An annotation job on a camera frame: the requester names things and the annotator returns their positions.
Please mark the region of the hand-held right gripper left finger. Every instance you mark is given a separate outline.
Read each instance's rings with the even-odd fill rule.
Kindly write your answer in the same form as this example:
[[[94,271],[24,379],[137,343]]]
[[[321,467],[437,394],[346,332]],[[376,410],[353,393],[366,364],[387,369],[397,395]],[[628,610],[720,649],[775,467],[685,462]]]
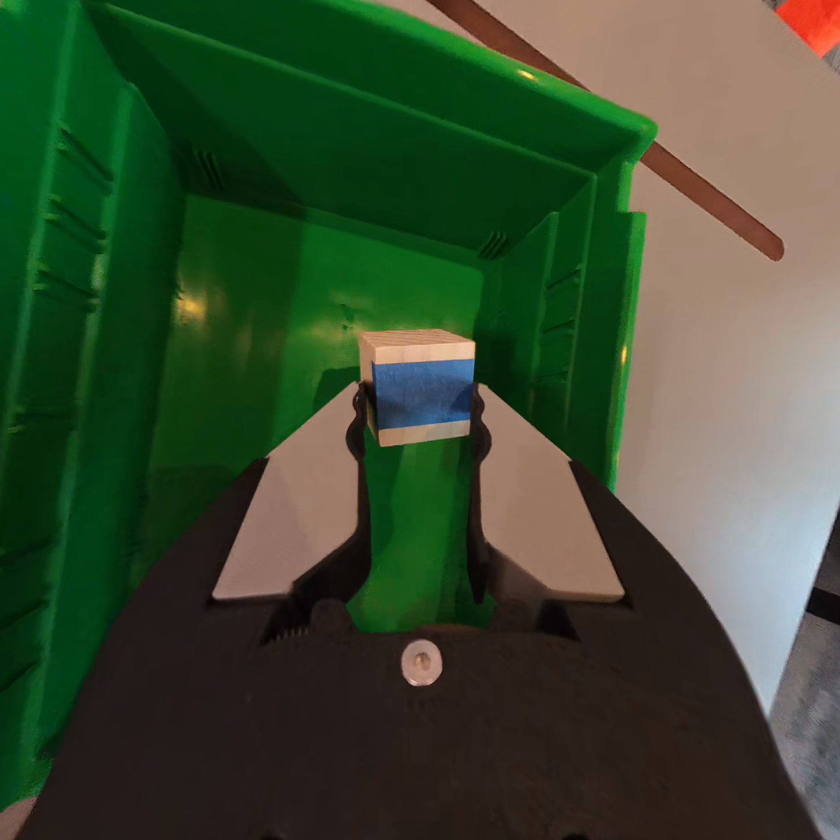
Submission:
[[[367,400],[347,385],[266,458],[213,589],[218,602],[347,602],[371,569]]]

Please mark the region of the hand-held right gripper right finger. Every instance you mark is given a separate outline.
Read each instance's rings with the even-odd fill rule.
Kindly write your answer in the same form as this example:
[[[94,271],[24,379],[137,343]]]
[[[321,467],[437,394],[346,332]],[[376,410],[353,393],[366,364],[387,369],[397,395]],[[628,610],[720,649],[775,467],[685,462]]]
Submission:
[[[487,385],[471,404],[467,572],[474,601],[617,603],[625,590],[573,461]]]

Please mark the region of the blue-striped wooden cube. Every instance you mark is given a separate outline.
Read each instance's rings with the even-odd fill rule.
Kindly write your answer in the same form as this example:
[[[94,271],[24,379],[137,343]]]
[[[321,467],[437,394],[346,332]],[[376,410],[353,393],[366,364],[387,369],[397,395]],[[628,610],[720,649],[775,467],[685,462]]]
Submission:
[[[476,342],[443,329],[361,332],[360,378],[381,447],[469,435]]]

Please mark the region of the green plastic bin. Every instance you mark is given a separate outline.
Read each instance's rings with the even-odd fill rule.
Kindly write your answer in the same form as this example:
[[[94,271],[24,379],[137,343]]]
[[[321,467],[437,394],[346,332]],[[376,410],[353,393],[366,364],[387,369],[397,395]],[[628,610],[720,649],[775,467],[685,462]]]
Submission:
[[[476,378],[614,490],[654,120],[372,2],[2,2],[2,809],[133,590],[359,377]]]

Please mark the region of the orange traffic cone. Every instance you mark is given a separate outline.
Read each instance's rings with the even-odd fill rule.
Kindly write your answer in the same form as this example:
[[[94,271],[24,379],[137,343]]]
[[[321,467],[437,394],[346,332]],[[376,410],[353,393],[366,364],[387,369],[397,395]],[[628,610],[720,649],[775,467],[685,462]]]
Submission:
[[[819,57],[839,45],[839,1],[785,1],[775,13]]]

